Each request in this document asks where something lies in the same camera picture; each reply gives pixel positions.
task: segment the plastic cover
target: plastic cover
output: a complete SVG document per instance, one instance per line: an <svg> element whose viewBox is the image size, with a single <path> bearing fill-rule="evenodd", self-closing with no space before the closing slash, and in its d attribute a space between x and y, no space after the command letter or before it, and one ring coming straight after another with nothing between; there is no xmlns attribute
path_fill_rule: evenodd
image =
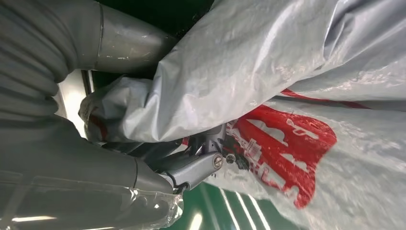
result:
<svg viewBox="0 0 406 230"><path fill-rule="evenodd" d="M0 171L1 230L152 230L182 212L181 195Z"/></svg>
<svg viewBox="0 0 406 230"><path fill-rule="evenodd" d="M404 0L220 0L154 81L121 78L80 113L109 141L232 121L250 170L225 164L208 182L270 199L312 230L403 230L404 12Z"/></svg>

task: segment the red graphic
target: red graphic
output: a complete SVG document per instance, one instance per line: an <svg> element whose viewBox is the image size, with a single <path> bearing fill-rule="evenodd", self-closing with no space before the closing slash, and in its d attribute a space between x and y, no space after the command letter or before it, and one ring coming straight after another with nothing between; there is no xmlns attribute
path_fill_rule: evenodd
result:
<svg viewBox="0 0 406 230"><path fill-rule="evenodd" d="M307 99L307 100L318 101L318 102L333 102L332 100L328 100L328 99L317 99L317 98L310 98L310 97L302 96L289 89L284 89L281 93L283 95L294 97L294 98ZM350 108L355 108L355 109L371 109L371 108L364 106L357 102L340 101L339 103L341 103L345 106L348 106Z"/></svg>
<svg viewBox="0 0 406 230"><path fill-rule="evenodd" d="M264 123L270 131L253 122ZM337 142L334 131L314 118L264 105L240 118L233 128L239 131L242 139L238 141L246 150L251 170L265 184L295 197L297 208L305 207L315 193L317 164Z"/></svg>

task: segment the silver metal part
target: silver metal part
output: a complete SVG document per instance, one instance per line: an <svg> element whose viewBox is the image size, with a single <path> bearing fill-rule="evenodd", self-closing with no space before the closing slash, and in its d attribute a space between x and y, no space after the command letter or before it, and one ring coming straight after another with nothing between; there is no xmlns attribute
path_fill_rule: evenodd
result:
<svg viewBox="0 0 406 230"><path fill-rule="evenodd" d="M86 97L86 85L79 69L71 72L59 83L58 94L54 97L58 103L56 115L70 120L83 138L86 138L85 123L79 117L80 102Z"/></svg>
<svg viewBox="0 0 406 230"><path fill-rule="evenodd" d="M172 177L175 185L187 184L187 190L196 187L208 176L218 171L221 165L223 165L223 157L218 152L188 157L185 160L187 162L178 161L171 164L171 168L167 169L166 173Z"/></svg>
<svg viewBox="0 0 406 230"><path fill-rule="evenodd" d="M223 166L223 157L216 156L213 160L213 166L215 169L220 169Z"/></svg>
<svg viewBox="0 0 406 230"><path fill-rule="evenodd" d="M223 141L226 136L226 124L222 124L206 131L205 153L222 152Z"/></svg>

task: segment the bolt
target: bolt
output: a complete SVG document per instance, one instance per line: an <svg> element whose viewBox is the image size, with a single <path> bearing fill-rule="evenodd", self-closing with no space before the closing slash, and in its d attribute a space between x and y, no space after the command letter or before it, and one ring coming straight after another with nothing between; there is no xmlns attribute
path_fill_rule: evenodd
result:
<svg viewBox="0 0 406 230"><path fill-rule="evenodd" d="M216 156L216 157L214 158L214 161L213 161L213 166L214 166L214 168L215 168L215 169L220 169L222 165L223 165L223 157L221 157L221 156Z"/></svg>

